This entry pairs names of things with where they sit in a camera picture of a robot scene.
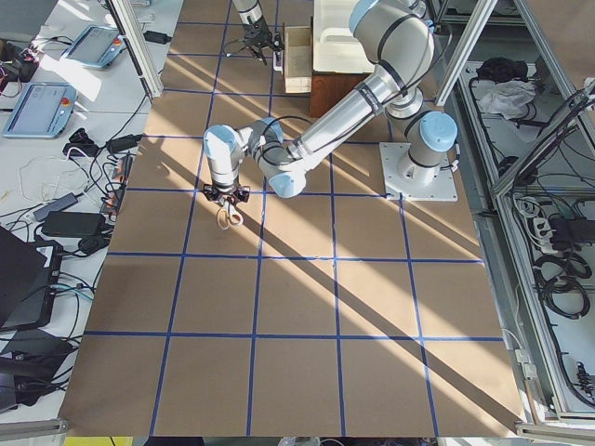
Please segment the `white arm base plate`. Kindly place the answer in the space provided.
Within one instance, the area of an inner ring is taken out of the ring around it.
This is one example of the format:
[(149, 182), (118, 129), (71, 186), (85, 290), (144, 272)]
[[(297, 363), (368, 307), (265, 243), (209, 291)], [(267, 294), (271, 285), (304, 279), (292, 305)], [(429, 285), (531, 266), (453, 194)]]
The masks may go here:
[(445, 152), (434, 166), (422, 167), (410, 157), (410, 143), (379, 144), (385, 196), (388, 200), (456, 202), (452, 170)]

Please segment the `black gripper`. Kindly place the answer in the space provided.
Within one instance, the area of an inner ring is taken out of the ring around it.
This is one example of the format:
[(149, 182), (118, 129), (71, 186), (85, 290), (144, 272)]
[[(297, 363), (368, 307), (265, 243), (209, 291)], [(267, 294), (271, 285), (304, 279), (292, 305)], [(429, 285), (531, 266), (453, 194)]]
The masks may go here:
[(284, 42), (280, 33), (273, 34), (266, 22), (252, 22), (244, 25), (244, 45), (264, 65), (268, 64), (263, 48), (271, 49), (275, 54), (284, 50)]
[(216, 185), (204, 184), (203, 195), (209, 202), (217, 203), (222, 207), (225, 202), (236, 207), (238, 203), (247, 203), (250, 197), (250, 188), (244, 186), (232, 187), (230, 190), (221, 190)]

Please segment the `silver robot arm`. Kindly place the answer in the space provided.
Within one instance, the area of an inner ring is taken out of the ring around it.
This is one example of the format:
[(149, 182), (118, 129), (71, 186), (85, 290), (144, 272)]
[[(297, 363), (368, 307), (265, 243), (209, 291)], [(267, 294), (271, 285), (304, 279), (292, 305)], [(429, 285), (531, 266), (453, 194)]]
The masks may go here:
[(258, 0), (233, 0), (236, 11), (242, 22), (244, 37), (240, 42), (255, 59), (267, 64), (263, 49), (272, 51), (273, 69), (281, 71), (283, 65), (284, 43), (279, 33), (273, 33), (263, 15)]
[(389, 158), (385, 183), (412, 200), (456, 198), (447, 172), (447, 152), (456, 143), (454, 119), (423, 101), (419, 82), (430, 71), (434, 41), (430, 26), (402, 1), (360, 1), (350, 31), (373, 64), (372, 72), (302, 135), (284, 144), (278, 120), (266, 118), (244, 128), (213, 125), (204, 134), (211, 181), (203, 195), (219, 206), (245, 203), (239, 182), (245, 158), (258, 165), (281, 198), (299, 195), (307, 174), (372, 119), (385, 115), (403, 133), (406, 150)]

